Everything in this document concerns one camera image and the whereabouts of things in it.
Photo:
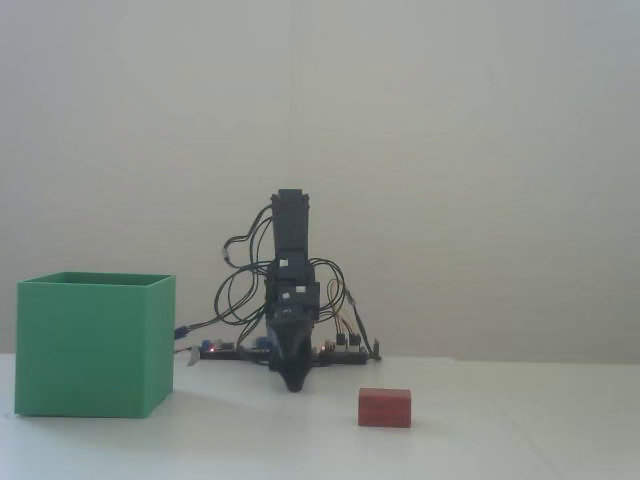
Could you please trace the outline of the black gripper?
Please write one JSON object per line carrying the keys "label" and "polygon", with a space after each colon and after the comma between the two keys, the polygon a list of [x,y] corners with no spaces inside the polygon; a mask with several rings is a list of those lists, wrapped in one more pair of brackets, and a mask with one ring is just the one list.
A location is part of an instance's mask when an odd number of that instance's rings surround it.
{"label": "black gripper", "polygon": [[[313,364],[311,324],[320,317],[320,283],[266,283],[265,319],[271,341],[270,368],[277,372],[289,391],[303,389]],[[308,324],[296,331],[286,326],[291,322]]]}

